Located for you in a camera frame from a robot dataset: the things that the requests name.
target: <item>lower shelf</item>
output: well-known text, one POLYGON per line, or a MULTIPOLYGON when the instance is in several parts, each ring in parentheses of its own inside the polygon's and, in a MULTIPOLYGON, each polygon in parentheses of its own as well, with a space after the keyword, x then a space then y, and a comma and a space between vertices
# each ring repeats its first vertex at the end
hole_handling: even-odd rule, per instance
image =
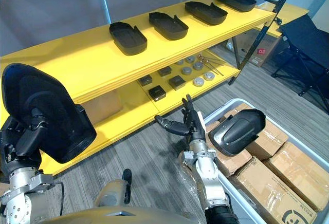
POLYGON ((44 173, 58 174, 151 122, 158 113, 157 108, 136 81, 120 87, 118 94, 123 109, 95 125, 97 136, 94 142, 83 153, 65 164, 60 164, 43 153, 40 168, 44 170, 44 173))
POLYGON ((161 77, 158 72, 154 72, 154 73, 150 74, 153 79, 153 83, 146 85, 142 88, 143 88, 144 92, 152 100, 153 104, 157 107, 160 114, 165 114, 165 113, 175 109, 176 107, 182 105, 181 99, 185 98, 187 94, 190 94, 191 97, 199 96, 202 93, 211 89, 212 87, 225 82, 226 80, 230 79, 231 77, 237 76, 237 74, 239 73, 238 69, 236 69, 235 67, 233 67, 232 65, 227 63, 225 60, 223 60, 222 58, 215 55, 214 53, 212 53, 209 50, 204 50, 201 53, 194 54, 194 56, 197 57, 199 54, 204 56, 205 59, 206 58, 217 59, 217 61, 216 60, 213 60, 213 61, 220 62, 220 65, 217 65, 215 63, 211 63, 211 64, 214 67, 216 67, 216 69, 218 71, 220 71, 220 73, 222 73, 223 76, 220 74, 215 74, 215 78, 212 81, 205 80, 205 83, 202 87, 197 87, 193 84, 193 80, 196 77, 203 78, 203 75, 205 72, 211 71, 214 73, 214 71, 207 68, 206 66, 203 66, 203 68, 201 70, 194 70, 192 68, 193 63, 187 63, 185 60, 182 65, 176 65, 176 64, 170 65, 170 67, 172 69, 172 73, 169 75, 161 77), (185 66, 189 66, 192 68, 192 73, 190 75, 183 75, 181 73, 181 69, 185 66), (169 79, 176 75, 180 75, 186 81, 185 86, 178 90, 174 90, 169 85, 169 79), (155 102, 149 95, 149 89, 151 89, 157 85, 160 85, 165 90, 166 97, 155 102))
POLYGON ((193 85, 194 78, 202 77, 204 72, 211 70, 203 67, 202 70, 193 70, 192 74, 186 76, 181 74, 181 68, 184 66, 192 67, 192 64, 184 61, 183 65, 171 65, 172 73, 167 76, 161 77, 158 72, 151 73, 153 79, 152 84, 141 87, 137 81, 134 81, 118 88, 118 94, 121 98, 123 109, 95 125, 95 130, 97 132, 95 141, 83 153, 65 164, 60 164, 43 153, 40 168, 43 169, 46 174, 58 174, 153 121, 156 114, 163 115, 181 106, 181 99, 185 97, 186 94, 196 97, 239 73, 238 69, 209 50, 205 50, 201 54, 204 57, 221 60, 221 65, 216 66, 223 76, 216 74, 214 80, 205 81, 202 87, 196 87, 193 85), (186 85, 177 91, 168 84, 169 79, 176 75, 180 75, 186 81, 186 85), (157 85, 160 85, 166 91, 166 97, 154 102, 149 96, 148 90, 157 85))

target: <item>folding chair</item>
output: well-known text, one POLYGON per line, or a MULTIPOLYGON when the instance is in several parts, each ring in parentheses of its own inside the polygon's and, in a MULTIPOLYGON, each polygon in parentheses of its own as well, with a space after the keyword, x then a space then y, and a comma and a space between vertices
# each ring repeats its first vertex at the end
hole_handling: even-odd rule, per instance
POLYGON ((329 103, 325 98, 319 82, 329 75, 329 34, 316 28, 310 17, 306 14, 296 20, 280 26, 284 36, 289 42, 289 49, 293 56, 287 59, 273 74, 274 78, 299 80, 303 83, 302 90, 298 93, 303 96, 313 88, 324 103, 329 114, 329 103), (283 75, 278 72, 292 61, 298 61, 304 71, 303 76, 297 74, 283 75))

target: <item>upper shelf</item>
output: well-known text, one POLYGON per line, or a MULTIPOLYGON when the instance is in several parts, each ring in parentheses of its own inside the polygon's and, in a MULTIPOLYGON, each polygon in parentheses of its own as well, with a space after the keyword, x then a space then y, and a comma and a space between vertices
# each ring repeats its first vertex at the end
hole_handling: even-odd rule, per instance
MULTIPOLYGON (((266 11, 272 11, 274 9, 274 4, 269 2, 264 2, 262 5, 258 6, 258 8, 266 11)), ((282 25, 284 25, 307 13, 308 10, 304 8, 286 3, 282 6, 278 14, 278 18, 282 20, 282 25)), ((277 23, 273 22, 272 25, 269 27, 268 31, 266 32, 266 34, 274 36, 275 38, 279 38, 282 35, 282 33, 279 31, 279 27, 280 26, 277 23)), ((256 28, 261 30, 263 26, 258 25, 256 28)))
POLYGON ((194 1, 208 5, 214 2, 228 12, 225 21, 207 25, 188 14, 183 2, 156 10, 176 14, 189 26, 181 40, 165 39, 150 25, 149 13, 145 13, 123 20, 137 25, 148 39, 147 49, 140 54, 124 55, 114 44, 108 25, 104 25, 8 54, 1 60, 1 69, 13 62, 35 65, 57 78, 74 102, 83 103, 274 17, 274 13, 261 9, 242 13, 216 0, 194 1))

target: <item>black metal frame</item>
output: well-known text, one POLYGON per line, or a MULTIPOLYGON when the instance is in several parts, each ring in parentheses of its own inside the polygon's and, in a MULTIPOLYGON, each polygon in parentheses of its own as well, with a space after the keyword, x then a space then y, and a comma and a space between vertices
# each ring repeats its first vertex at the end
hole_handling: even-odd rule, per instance
MULTIPOLYGON (((270 3, 275 4, 275 7, 272 10, 272 12, 274 12, 276 15, 275 15, 274 19, 270 23, 267 23, 267 24, 265 24, 263 26, 262 30, 257 35, 255 41, 252 43, 250 49, 248 50, 247 54, 245 55, 245 57, 243 58, 243 60, 241 62, 240 62, 240 58, 239 58, 239 53, 237 51, 236 39, 235 39, 235 37, 232 38, 233 48, 234 48, 234 53, 235 53, 236 66, 240 70, 240 72, 245 67, 245 65, 247 64, 247 62, 249 61, 250 57, 252 56, 252 54, 254 53, 254 51, 256 50, 256 48, 258 47, 258 45, 261 42, 261 40, 264 38, 266 32, 268 31, 269 27, 272 25, 273 21, 278 21, 277 23, 280 23, 280 20, 277 18, 277 15, 280 12, 280 10, 281 10, 283 4, 286 2, 286 0, 277 0, 277 1, 275 1, 275 0, 264 0, 264 1, 267 1, 267 2, 270 2, 270 3)), ((232 77, 230 79, 230 81, 229 81, 228 84, 229 85, 233 84, 234 81, 236 80, 236 78, 238 76, 232 77)))
POLYGON ((318 83, 319 81, 325 76, 325 75, 329 75, 329 69, 323 67, 322 65, 318 64, 317 62, 313 61, 312 59, 310 59, 309 57, 307 57, 306 55, 304 55, 303 53, 300 52, 299 49, 295 48, 293 45, 290 44, 290 50, 293 53, 293 55, 286 60, 281 66, 279 66, 279 68, 271 75, 273 78, 283 78, 283 79, 291 79, 291 80, 299 80, 301 81, 305 86, 303 87, 303 89, 298 93, 298 95, 300 97, 302 97, 309 89, 313 88, 320 96, 324 106, 325 106, 325 111, 329 114, 329 102, 327 101, 326 97, 324 96, 324 94, 322 93, 321 88, 319 87, 318 83), (294 76, 290 76, 290 75, 283 75, 283 74, 278 74, 278 72, 286 65, 288 65, 292 60, 298 60, 303 66, 303 68, 305 69, 305 73, 307 74, 307 83, 305 84, 304 79, 301 79, 299 77, 294 77, 294 76), (323 71, 321 74, 319 74, 318 76, 314 77, 313 74, 311 73, 310 69, 308 68, 308 66, 306 65, 305 61, 310 61, 315 65, 320 66, 323 71))

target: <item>black cable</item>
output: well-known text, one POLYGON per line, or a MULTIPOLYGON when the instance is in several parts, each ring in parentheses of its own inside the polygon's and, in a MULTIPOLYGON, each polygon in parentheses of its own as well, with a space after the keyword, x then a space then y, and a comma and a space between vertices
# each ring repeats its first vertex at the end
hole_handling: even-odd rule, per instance
POLYGON ((227 192, 225 192, 225 195, 228 198, 228 202, 230 204, 230 208, 231 208, 232 214, 235 215, 235 212, 234 212, 233 207, 232 207, 231 196, 227 192))
POLYGON ((63 214, 63 205, 64 205, 64 184, 61 181, 55 182, 55 184, 60 184, 62 188, 62 199, 61 199, 61 210, 60 210, 60 216, 63 214))

